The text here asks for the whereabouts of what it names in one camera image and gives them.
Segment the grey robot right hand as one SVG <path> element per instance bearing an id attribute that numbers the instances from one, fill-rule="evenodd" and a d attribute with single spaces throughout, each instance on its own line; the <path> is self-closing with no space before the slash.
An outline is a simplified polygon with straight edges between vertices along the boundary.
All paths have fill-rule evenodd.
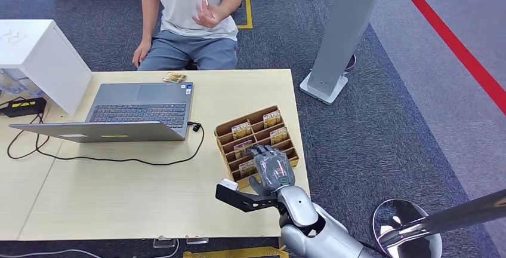
<path id="1" fill-rule="evenodd" d="M 259 195 L 270 196 L 278 189 L 295 184 L 295 174 L 286 153 L 270 145 L 255 145 L 247 148 L 252 156 L 260 180 L 249 178 L 251 188 Z"/>

